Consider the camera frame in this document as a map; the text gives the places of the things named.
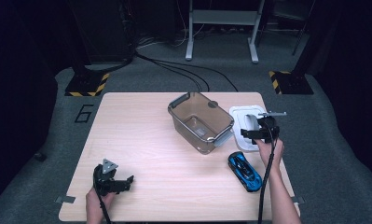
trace clear plastic basket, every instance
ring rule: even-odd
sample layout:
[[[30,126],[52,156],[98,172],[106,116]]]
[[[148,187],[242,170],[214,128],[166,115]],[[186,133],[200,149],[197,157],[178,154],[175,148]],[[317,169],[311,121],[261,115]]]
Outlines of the clear plastic basket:
[[[174,128],[201,154],[209,154],[232,136],[234,119],[199,92],[188,92],[168,105]]]

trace person's arm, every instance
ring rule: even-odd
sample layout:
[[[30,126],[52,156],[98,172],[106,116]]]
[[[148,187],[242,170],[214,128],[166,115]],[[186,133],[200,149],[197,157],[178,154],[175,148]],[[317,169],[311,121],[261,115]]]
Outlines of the person's arm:
[[[269,162],[269,155],[271,152],[271,143],[264,143],[259,139],[255,139],[261,159],[267,167]],[[282,160],[282,153],[284,145],[281,139],[277,139],[274,150],[274,157],[272,166],[269,172],[269,189],[270,201],[272,206],[272,223],[301,223],[301,220],[296,211],[290,194],[285,187],[282,180],[282,173],[280,170],[280,163]]]
[[[108,193],[102,197],[102,201],[109,210],[110,205],[115,197],[115,193]],[[87,211],[87,224],[101,224],[103,220],[103,211],[101,208],[101,202],[99,201],[98,195],[96,194],[95,188],[91,188],[86,195],[86,211]]]

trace person's left hand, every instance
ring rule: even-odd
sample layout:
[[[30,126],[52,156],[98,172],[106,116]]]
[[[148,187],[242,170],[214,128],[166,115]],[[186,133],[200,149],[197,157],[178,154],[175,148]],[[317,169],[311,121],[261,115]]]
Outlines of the person's left hand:
[[[110,205],[115,197],[114,192],[108,193],[106,196],[101,196],[106,209],[109,210]],[[100,224],[103,219],[103,211],[101,202],[96,194],[95,188],[92,187],[86,195],[86,210],[87,210],[87,224]]]

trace human hand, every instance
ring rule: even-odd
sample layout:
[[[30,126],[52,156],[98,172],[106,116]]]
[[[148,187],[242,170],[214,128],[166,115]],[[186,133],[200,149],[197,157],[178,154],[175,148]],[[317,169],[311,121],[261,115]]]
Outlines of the human hand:
[[[268,162],[269,162],[269,156],[272,150],[272,144],[264,143],[261,139],[255,139],[255,142],[258,145],[261,160],[262,162],[264,162],[264,165],[267,167]],[[279,166],[282,160],[282,154],[284,151],[284,144],[280,138],[277,138],[277,140],[275,140],[273,144],[276,144],[276,147],[274,151],[275,155],[273,157],[272,168],[279,169]]]
[[[109,210],[110,205],[115,197],[114,192],[108,193],[106,196],[101,196],[106,209]],[[86,211],[87,211],[87,224],[100,224],[103,219],[103,211],[101,202],[96,194],[95,188],[92,187],[86,195]]]

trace white tray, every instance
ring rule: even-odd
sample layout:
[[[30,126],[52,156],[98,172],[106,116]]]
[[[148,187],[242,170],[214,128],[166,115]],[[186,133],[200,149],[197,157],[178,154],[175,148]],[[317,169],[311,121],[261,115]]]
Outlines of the white tray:
[[[241,129],[252,131],[254,129],[254,125],[251,122],[250,117],[247,115],[254,115],[260,119],[263,116],[258,114],[261,113],[266,113],[266,111],[259,105],[232,106],[229,109],[229,114],[232,116],[232,118],[234,118],[235,121],[232,130],[234,132],[236,145],[239,150],[243,152],[258,151],[258,146],[253,144],[252,139],[244,138],[241,135]]]

